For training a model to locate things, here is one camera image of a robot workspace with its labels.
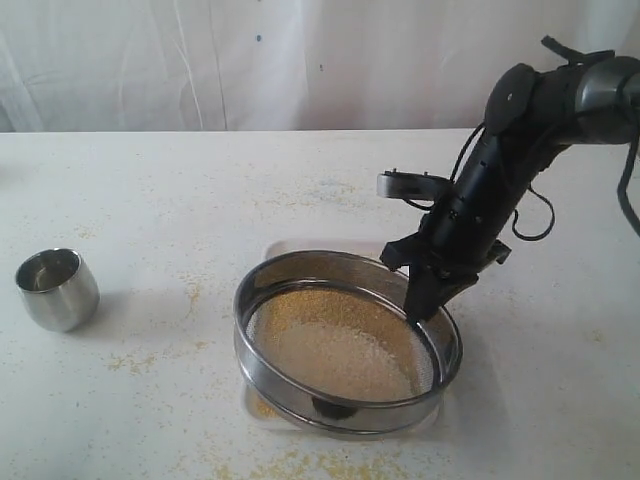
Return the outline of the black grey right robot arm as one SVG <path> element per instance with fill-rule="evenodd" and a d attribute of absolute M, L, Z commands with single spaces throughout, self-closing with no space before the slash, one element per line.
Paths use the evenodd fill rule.
<path fill-rule="evenodd" d="M 573 145 L 628 146 L 616 192 L 627 222 L 639 225 L 628 198 L 639 149 L 638 60 L 612 50 L 582 53 L 552 37 L 543 44 L 563 64 L 547 72 L 522 63 L 509 69 L 448 177 L 390 170 L 377 179 L 381 197 L 423 211 L 418 230 L 386 244 L 380 256 L 388 269 L 409 271 L 403 310 L 411 323 L 429 320 L 482 270 L 506 261 L 500 232 L 517 223 L 535 177 Z"/>

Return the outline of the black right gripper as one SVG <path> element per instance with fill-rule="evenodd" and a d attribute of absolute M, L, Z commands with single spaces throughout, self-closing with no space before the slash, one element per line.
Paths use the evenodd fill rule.
<path fill-rule="evenodd" d="M 414 233 L 387 242 L 379 256 L 390 271 L 409 267 L 403 304 L 408 320 L 430 320 L 477 283 L 476 273 L 506 261 L 511 249 L 498 237 L 530 183 L 549 164 L 550 145 L 540 137 L 481 136 L 453 190 L 424 220 L 419 237 Z M 448 276 L 419 265 L 422 241 L 428 247 L 426 262 Z"/>

